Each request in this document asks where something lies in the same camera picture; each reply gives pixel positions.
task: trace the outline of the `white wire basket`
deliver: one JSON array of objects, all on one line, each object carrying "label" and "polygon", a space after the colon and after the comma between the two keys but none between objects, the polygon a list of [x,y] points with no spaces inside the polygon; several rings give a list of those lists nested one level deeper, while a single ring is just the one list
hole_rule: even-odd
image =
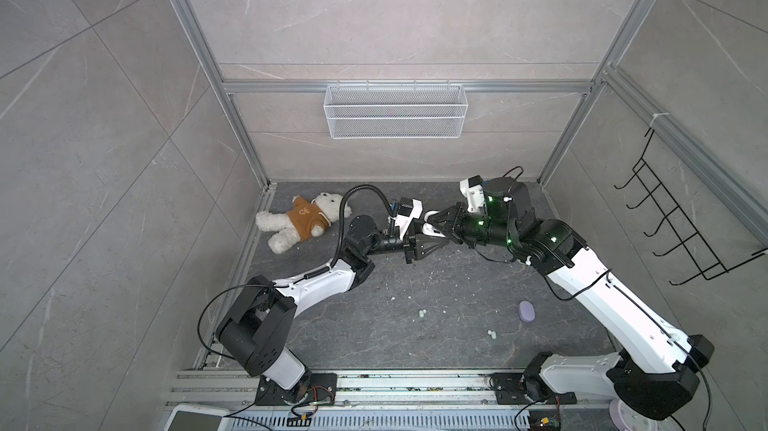
[{"label": "white wire basket", "polygon": [[460,84],[332,84],[322,106],[333,139],[458,138],[467,114]]}]

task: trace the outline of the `dark marble floor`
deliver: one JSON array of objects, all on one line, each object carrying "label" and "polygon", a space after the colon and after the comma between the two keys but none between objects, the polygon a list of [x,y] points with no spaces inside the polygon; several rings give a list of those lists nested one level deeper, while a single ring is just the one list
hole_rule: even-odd
[{"label": "dark marble floor", "polygon": [[[293,196],[311,200],[321,191],[344,194],[357,183],[280,183],[273,212],[291,208]],[[458,183],[380,183],[389,199],[415,197],[426,210],[462,200]],[[540,217],[552,217],[544,195],[529,186]],[[352,215],[369,214],[382,227],[386,210],[371,191],[349,201]],[[293,276],[328,261],[337,225],[281,255],[259,239],[250,274]],[[482,252],[508,257],[501,248]],[[376,269],[348,293],[315,305],[293,323],[288,347],[312,368],[525,367],[539,351],[590,356],[613,350],[606,330],[578,302],[557,301],[543,278],[522,264],[491,263],[467,247],[449,244],[424,261],[406,264],[399,254],[373,256]],[[518,318],[531,301],[536,320]],[[424,317],[418,311],[426,310]],[[488,335],[496,332],[497,339]]]}]

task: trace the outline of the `teddy bear leg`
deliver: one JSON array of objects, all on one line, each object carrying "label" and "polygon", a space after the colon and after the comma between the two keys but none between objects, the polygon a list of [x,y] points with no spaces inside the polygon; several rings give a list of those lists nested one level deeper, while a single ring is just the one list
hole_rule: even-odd
[{"label": "teddy bear leg", "polygon": [[269,211],[256,213],[256,227],[262,231],[280,231],[293,227],[287,214],[272,214]]},{"label": "teddy bear leg", "polygon": [[298,231],[296,231],[296,228],[292,226],[273,235],[268,241],[268,244],[275,254],[282,254],[299,241],[301,241],[301,237],[299,236]]},{"label": "teddy bear leg", "polygon": [[310,231],[310,233],[311,233],[311,234],[312,234],[314,237],[318,237],[318,236],[321,236],[321,235],[322,235],[322,233],[324,233],[324,232],[326,232],[326,228],[325,228],[325,227],[322,227],[322,226],[314,226],[314,227],[312,228],[312,231]]}]

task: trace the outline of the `aluminum frame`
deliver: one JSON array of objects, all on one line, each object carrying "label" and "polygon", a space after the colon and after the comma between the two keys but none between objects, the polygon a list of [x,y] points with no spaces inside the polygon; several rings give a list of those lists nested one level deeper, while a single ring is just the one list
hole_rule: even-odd
[{"label": "aluminum frame", "polygon": [[[520,409],[524,405],[498,405],[490,386],[493,373],[522,373],[523,369],[313,369],[338,376],[336,405],[328,409]],[[179,371],[164,396],[167,409],[199,403],[237,409],[252,403],[260,391],[259,378],[243,369]],[[575,405],[564,408],[605,409],[610,400],[577,394]],[[537,404],[529,409],[554,409]],[[285,407],[259,407],[284,409]]]},{"label": "aluminum frame", "polygon": [[176,11],[181,27],[184,29],[195,55],[197,55],[197,61],[200,62],[200,66],[210,82],[210,87],[216,94],[216,99],[224,110],[226,119],[230,122],[232,131],[234,131],[235,137],[240,143],[240,147],[243,148],[243,152],[245,153],[245,157],[248,160],[251,170],[254,172],[254,176],[256,176],[256,179],[259,181],[260,186],[266,188],[269,185],[270,180],[266,176],[264,166],[261,164],[259,156],[256,153],[256,148],[248,135],[248,130],[243,123],[243,119],[240,117],[240,113],[237,111],[231,96],[224,90],[224,86],[222,85],[224,80],[221,77],[219,68],[214,60],[214,55],[205,40],[205,36],[203,35],[203,31],[195,17],[189,0],[169,1],[170,5],[173,6],[174,11]]},{"label": "aluminum frame", "polygon": [[594,86],[589,96],[584,96],[584,99],[576,107],[571,119],[566,124],[563,133],[560,135],[557,144],[555,144],[552,154],[550,154],[547,162],[544,163],[542,171],[539,173],[536,180],[542,186],[546,186],[549,180],[554,174],[554,170],[560,164],[560,161],[565,156],[565,151],[571,146],[571,142],[576,137],[576,133],[581,128],[584,120],[587,118],[589,111],[592,109],[595,100],[600,95],[600,91],[605,86],[605,81],[602,79],[602,75],[607,69],[616,65],[624,56],[624,53],[629,48],[634,36],[640,30],[640,26],[645,22],[650,10],[653,8],[657,0],[635,0],[630,8],[627,17],[624,18],[624,22],[621,24],[619,32],[616,34],[613,42],[608,48],[608,52],[605,54],[603,61],[600,63],[598,72],[595,74],[593,82]]},{"label": "aluminum frame", "polygon": [[257,92],[326,92],[328,86],[336,84],[460,84],[466,92],[581,92],[592,89],[591,80],[573,79],[442,79],[442,80],[326,80],[326,79],[286,79],[286,80],[225,80],[224,90],[228,93]]},{"label": "aluminum frame", "polygon": [[[262,190],[259,193],[259,196],[256,198],[254,213],[251,215],[250,222],[245,229],[243,240],[240,242],[240,247],[237,250],[237,259],[235,259],[235,262],[232,263],[232,269],[230,270],[229,276],[226,278],[224,285],[221,287],[222,290],[245,283],[245,279],[248,277],[248,270],[250,269],[251,261],[254,257],[254,252],[256,250],[256,244],[259,242],[259,237],[261,236],[261,230],[256,227],[256,213],[262,210],[270,209],[272,200],[275,196],[275,189],[276,185],[270,184],[270,186],[268,186],[265,190]],[[225,294],[221,297],[218,304],[216,304],[216,306],[210,311],[210,315],[212,317],[210,325],[205,332],[201,331],[203,338],[206,340],[206,344],[208,346],[210,346],[214,339],[214,331],[216,330],[216,325],[218,325],[224,310],[230,309],[232,303],[235,301],[236,296],[236,292]],[[200,350],[197,351],[197,356],[195,358],[193,368],[201,368],[205,363],[206,356],[207,351],[204,347],[201,346]]]},{"label": "aluminum frame", "polygon": [[672,152],[763,245],[768,246],[768,204],[623,71],[608,68],[604,79],[641,119],[648,125],[653,123],[653,129]]}]

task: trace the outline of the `brown sweater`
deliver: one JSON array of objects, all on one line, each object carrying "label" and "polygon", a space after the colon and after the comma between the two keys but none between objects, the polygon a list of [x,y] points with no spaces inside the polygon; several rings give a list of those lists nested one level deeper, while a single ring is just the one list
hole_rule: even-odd
[{"label": "brown sweater", "polygon": [[312,237],[312,228],[322,226],[322,229],[328,229],[331,222],[320,210],[320,206],[310,203],[302,196],[293,198],[293,209],[288,211],[288,217],[299,232],[302,241]]}]

